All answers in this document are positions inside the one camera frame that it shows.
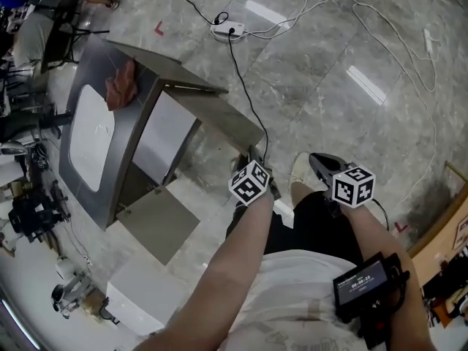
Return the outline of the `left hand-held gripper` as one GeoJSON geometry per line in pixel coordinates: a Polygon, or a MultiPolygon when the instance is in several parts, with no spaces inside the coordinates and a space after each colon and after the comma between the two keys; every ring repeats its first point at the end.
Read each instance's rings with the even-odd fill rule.
{"type": "Polygon", "coordinates": [[[240,154],[233,162],[228,189],[245,206],[264,195],[267,189],[274,200],[278,200],[281,193],[272,174],[272,170],[264,166],[262,154],[255,146],[250,146],[246,156],[240,154]]]}

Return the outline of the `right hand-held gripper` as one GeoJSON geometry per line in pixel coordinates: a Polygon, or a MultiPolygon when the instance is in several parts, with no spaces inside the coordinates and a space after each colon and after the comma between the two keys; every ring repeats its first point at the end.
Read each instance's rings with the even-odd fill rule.
{"type": "Polygon", "coordinates": [[[333,218],[341,215],[342,205],[358,208],[374,199],[376,176],[363,165],[319,153],[309,155],[309,164],[328,187],[323,193],[324,204],[333,218]]]}

